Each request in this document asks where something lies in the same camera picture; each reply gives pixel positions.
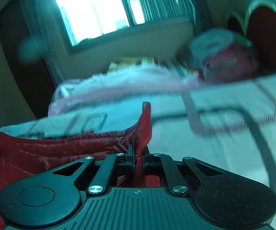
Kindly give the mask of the red quilted down jacket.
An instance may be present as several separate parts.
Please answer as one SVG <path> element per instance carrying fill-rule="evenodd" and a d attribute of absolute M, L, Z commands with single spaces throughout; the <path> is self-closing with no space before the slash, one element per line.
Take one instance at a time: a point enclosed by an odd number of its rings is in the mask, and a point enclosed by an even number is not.
<path fill-rule="evenodd" d="M 0 191 L 10 183 L 59 167 L 85 156 L 103 160 L 108 155 L 128 152 L 132 145 L 135 158 L 152 137 L 151 105 L 143 102 L 138 122 L 122 131 L 94 133 L 60 140 L 23 139 L 0 133 Z M 0 229 L 5 226 L 0 216 Z"/>

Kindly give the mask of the white patterned bed sheet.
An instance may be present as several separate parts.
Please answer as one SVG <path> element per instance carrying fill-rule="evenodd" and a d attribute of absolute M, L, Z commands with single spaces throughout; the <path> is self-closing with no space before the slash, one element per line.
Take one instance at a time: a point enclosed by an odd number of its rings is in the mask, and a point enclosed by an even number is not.
<path fill-rule="evenodd" d="M 35 138 L 121 130 L 134 124 L 144 101 L 151 104 L 151 152 L 165 153 L 177 160 L 193 156 L 269 184 L 253 135 L 237 108 L 248 112 L 257 123 L 276 165 L 276 74 L 183 95 L 133 96 L 80 106 L 60 115 L 5 126 L 1 132 Z M 276 229 L 276 216 L 272 226 Z"/>

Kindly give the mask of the pink folded blanket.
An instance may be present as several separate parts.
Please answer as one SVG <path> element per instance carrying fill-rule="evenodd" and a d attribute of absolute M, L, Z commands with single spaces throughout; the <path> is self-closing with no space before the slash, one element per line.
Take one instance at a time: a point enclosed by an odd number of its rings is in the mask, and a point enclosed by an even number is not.
<path fill-rule="evenodd" d="M 81 105 L 113 101 L 140 94 L 174 93 L 199 87 L 199 74 L 158 64 L 132 65 L 121 70 L 68 80 L 57 87 L 48 115 L 55 116 Z"/>

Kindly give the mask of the yellow cloth near window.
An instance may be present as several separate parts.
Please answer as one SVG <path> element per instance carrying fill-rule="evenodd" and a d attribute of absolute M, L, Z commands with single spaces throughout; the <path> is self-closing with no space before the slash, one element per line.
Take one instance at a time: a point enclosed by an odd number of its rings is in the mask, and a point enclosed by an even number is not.
<path fill-rule="evenodd" d="M 113 60 L 108 66 L 108 72 L 126 69 L 137 65 L 158 65 L 155 57 L 120 57 Z"/>

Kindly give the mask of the dark wooden door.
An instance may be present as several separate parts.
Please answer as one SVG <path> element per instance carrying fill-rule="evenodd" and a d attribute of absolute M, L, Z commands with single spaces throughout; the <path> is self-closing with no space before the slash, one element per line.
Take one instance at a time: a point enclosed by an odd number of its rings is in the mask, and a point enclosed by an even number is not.
<path fill-rule="evenodd" d="M 55 85 L 49 68 L 31 36 L 19 0 L 0 11 L 1 46 L 25 101 L 36 118 L 47 116 Z"/>

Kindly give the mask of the grey-blue left curtain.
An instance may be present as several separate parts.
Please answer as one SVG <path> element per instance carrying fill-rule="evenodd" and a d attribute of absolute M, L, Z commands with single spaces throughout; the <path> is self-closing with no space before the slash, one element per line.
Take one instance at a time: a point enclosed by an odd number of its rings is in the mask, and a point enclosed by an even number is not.
<path fill-rule="evenodd" d="M 52 12 L 54 0 L 20 0 L 29 32 L 40 54 L 46 62 L 54 85 L 63 81 L 63 74 L 57 63 L 53 46 L 51 26 L 54 25 Z"/>

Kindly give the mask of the grey-blue curtain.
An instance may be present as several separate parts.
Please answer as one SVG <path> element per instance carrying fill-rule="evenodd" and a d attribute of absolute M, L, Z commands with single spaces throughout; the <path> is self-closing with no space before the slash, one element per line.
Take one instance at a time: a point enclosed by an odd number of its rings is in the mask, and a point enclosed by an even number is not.
<path fill-rule="evenodd" d="M 29 32 L 40 54 L 46 62 L 54 85 L 63 81 L 63 74 L 57 63 L 53 46 L 51 26 L 54 25 L 52 12 L 54 0 L 20 0 Z"/>
<path fill-rule="evenodd" d="M 193 6 L 194 33 L 200 34 L 211 29 L 214 24 L 207 0 L 189 0 Z"/>

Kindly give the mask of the bright window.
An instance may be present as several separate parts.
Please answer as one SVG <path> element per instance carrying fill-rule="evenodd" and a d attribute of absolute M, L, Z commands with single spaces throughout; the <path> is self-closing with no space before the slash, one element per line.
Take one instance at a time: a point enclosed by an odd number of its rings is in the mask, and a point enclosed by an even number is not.
<path fill-rule="evenodd" d="M 72 47 L 140 24 L 193 17 L 190 0 L 55 0 Z"/>

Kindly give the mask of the red white scalloped headboard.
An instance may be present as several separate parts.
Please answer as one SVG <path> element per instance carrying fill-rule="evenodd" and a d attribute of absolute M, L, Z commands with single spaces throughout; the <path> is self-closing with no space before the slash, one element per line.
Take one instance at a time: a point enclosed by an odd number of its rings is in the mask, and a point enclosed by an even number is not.
<path fill-rule="evenodd" d="M 262 71 L 276 72 L 276 4 L 253 0 L 244 15 L 232 11 L 227 28 L 250 40 L 257 52 Z"/>

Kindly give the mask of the grey-blue right curtain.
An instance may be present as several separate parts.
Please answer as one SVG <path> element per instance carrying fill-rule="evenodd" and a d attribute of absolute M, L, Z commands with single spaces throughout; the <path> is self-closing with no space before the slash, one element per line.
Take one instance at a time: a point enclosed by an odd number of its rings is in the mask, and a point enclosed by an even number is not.
<path fill-rule="evenodd" d="M 194 33 L 200 34 L 211 29 L 214 24 L 207 0 L 189 0 L 193 6 Z"/>

